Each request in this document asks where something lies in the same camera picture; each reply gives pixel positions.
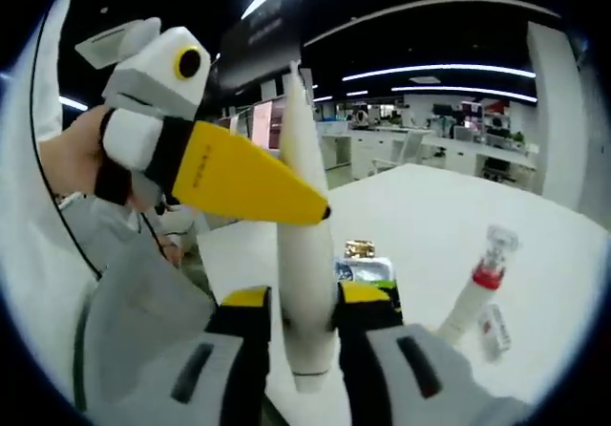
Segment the person's left hand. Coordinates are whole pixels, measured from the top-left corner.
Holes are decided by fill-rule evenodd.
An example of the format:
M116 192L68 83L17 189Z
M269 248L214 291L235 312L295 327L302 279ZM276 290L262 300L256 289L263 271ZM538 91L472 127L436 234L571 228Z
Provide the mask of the person's left hand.
M100 125L108 111L104 105L95 106L60 135L38 142L42 169L54 194L94 193L102 161Z

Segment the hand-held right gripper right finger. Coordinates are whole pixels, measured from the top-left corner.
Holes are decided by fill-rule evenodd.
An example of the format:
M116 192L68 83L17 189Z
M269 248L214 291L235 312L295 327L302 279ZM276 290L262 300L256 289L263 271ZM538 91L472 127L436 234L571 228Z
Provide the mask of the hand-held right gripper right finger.
M333 322L355 425L478 425L483 390L467 359L373 284L342 282Z

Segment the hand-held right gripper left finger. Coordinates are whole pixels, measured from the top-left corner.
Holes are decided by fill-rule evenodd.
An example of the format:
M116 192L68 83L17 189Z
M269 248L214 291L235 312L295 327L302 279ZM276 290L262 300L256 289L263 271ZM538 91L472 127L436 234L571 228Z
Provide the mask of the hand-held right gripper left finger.
M271 287L237 289L212 313L171 398L189 425L259 425L270 370Z

